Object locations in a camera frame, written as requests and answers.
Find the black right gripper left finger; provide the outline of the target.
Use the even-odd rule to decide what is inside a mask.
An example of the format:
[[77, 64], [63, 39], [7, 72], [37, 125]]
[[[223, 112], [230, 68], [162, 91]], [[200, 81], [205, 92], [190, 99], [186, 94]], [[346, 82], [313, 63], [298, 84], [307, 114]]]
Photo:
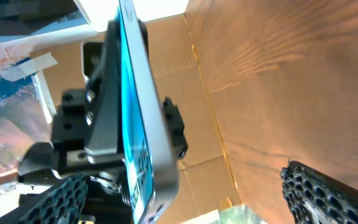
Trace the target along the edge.
[[72, 175], [0, 217], [0, 224], [76, 224], [87, 193], [83, 176]]

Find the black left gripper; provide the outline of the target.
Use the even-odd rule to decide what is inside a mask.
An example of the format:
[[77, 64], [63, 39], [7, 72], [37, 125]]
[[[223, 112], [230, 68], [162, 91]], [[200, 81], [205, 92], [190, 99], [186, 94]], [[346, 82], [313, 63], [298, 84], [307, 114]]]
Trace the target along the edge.
[[32, 194], [83, 174], [88, 194], [82, 213], [96, 223], [132, 223], [121, 142], [120, 43], [119, 22], [111, 21], [86, 93], [64, 92], [50, 143], [31, 146], [18, 165], [18, 181]]

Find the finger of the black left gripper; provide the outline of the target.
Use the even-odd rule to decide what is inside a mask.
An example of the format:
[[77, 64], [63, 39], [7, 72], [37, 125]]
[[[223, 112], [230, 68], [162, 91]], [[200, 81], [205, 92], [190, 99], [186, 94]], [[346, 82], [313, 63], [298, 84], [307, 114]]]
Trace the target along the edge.
[[138, 22], [143, 46], [142, 63], [138, 75], [138, 97], [145, 135], [153, 159], [182, 159], [188, 150], [185, 125], [178, 106], [169, 97], [158, 96], [149, 62], [148, 31]]

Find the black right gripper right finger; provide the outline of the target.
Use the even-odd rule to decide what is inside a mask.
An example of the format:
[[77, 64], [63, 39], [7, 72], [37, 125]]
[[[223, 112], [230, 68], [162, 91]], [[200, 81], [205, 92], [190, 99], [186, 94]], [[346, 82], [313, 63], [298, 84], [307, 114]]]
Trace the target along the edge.
[[298, 161], [280, 173], [296, 224], [358, 224], [358, 190]]

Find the blue screen smartphone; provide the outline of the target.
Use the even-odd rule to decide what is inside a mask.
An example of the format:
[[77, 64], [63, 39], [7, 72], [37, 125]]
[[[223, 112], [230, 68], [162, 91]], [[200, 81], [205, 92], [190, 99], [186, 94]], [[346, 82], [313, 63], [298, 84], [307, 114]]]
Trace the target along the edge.
[[179, 187], [177, 162], [132, 1], [119, 0], [122, 136], [134, 223], [155, 223]]

